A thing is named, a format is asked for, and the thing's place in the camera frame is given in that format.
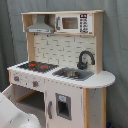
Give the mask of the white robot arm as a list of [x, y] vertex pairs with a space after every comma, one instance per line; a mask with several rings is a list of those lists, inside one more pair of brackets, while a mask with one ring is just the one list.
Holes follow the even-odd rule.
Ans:
[[39, 119], [17, 108], [0, 92], [0, 128], [41, 128]]

